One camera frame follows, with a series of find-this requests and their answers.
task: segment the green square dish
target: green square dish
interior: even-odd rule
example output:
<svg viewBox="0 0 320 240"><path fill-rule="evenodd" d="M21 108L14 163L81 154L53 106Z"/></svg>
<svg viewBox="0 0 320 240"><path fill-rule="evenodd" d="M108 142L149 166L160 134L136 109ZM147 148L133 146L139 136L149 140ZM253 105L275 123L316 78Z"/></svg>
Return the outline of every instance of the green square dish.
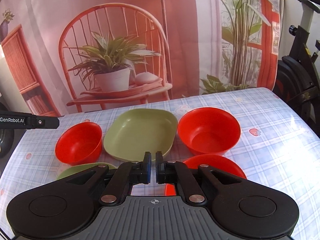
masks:
<svg viewBox="0 0 320 240"><path fill-rule="evenodd" d="M103 146L107 153L121 161L142 161L145 152L171 149L178 120L165 110L133 109L121 114L107 131Z"/></svg>

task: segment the red chair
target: red chair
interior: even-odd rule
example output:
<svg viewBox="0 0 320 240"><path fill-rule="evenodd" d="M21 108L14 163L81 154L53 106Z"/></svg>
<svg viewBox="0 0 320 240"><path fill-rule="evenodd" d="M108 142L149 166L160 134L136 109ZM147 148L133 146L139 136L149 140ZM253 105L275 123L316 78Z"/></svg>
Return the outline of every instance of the red chair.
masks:
<svg viewBox="0 0 320 240"><path fill-rule="evenodd" d="M101 98L92 95L98 91L94 78L81 80L70 71L74 66L82 62L79 56L79 47L84 45L95 46L91 32L97 32L101 36L107 35L116 37L126 37L136 35L141 38L139 43L146 44L148 50L156 51L160 57L146 57L146 64L136 64L134 74L150 72L158 76L162 81L156 86L145 86L135 88L136 94L117 98ZM139 100L141 104L148 102L148 97L161 94L163 100L169 100L168 91L172 84L170 60L167 57L169 51L168 43L159 21L146 10L134 5L124 3L107 3L94 6L77 15L64 29L59 41L59 56L73 100L67 106L76 105L78 112L82 112L82 105L100 104L105 109L107 103L125 103Z"/></svg>

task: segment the tray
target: tray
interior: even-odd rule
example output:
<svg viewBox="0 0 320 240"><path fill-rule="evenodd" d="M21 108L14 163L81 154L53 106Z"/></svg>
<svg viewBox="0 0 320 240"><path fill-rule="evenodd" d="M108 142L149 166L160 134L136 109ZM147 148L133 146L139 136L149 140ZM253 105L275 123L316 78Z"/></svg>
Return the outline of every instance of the tray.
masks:
<svg viewBox="0 0 320 240"><path fill-rule="evenodd" d="M103 146L107 153L121 161L142 161L145 152L171 149L178 120L167 111L133 109L121 114L107 131Z"/></svg>
<svg viewBox="0 0 320 240"><path fill-rule="evenodd" d="M78 172L81 172L81 171L84 171L88 168L91 168L91 167L94 167L94 166L97 166L99 164L106 164L109 166L109 169L116 169L115 166L113 166L112 164L110 163L87 163L87 164L82 164L82 165L77 165L77 166L72 166L68 169L66 169L65 171L61 172L61 174L59 176L57 176L56 180L58 179L63 179L65 177L68 177L68 176L71 176L73 174L76 174Z"/></svg>
<svg viewBox="0 0 320 240"><path fill-rule="evenodd" d="M151 84L145 84L142 86L132 85L129 87L128 90L124 91L114 91L114 92L102 92L101 88L94 88L89 91L81 92L80 95L90 95L95 96L97 98L125 98L130 97L134 95L138 95L140 93L162 87L162 78L159 78L157 81L151 83Z"/></svg>

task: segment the potted plant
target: potted plant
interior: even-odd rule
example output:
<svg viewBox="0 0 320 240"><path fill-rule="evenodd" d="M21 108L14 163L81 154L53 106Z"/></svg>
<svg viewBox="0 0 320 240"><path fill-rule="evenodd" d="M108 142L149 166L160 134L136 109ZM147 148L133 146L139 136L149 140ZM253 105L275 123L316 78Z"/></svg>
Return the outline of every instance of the potted plant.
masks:
<svg viewBox="0 0 320 240"><path fill-rule="evenodd" d="M80 47L80 56L85 60L69 71L76 71L82 83L89 83L94 77L103 92L124 91L129 89L130 70L134 64L145 63L145 57L160 56L159 53L146 50L145 44L139 44L139 37L119 37L113 39L91 32L96 47Z"/></svg>
<svg viewBox="0 0 320 240"><path fill-rule="evenodd" d="M14 15L10 11L10 9L7 9L2 14L4 20L0 25L0 42L4 40L4 38L8 35L8 24L13 19Z"/></svg>
<svg viewBox="0 0 320 240"><path fill-rule="evenodd" d="M223 84L219 78L207 75L207 79L201 79L203 86L200 87L204 93L202 95L209 95L214 93L221 93L221 92L229 92L229 91L236 91L236 90L243 90L247 88L251 88L246 84L242 84L239 86L234 86L232 84Z"/></svg>

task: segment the backdrop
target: backdrop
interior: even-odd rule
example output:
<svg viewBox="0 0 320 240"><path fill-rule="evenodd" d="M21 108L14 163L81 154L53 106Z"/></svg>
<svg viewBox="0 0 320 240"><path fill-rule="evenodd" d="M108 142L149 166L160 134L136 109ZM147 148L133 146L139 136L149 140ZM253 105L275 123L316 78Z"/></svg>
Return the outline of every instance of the backdrop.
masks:
<svg viewBox="0 0 320 240"><path fill-rule="evenodd" d="M0 13L5 59L34 114L275 82L277 0L0 0Z"/></svg>

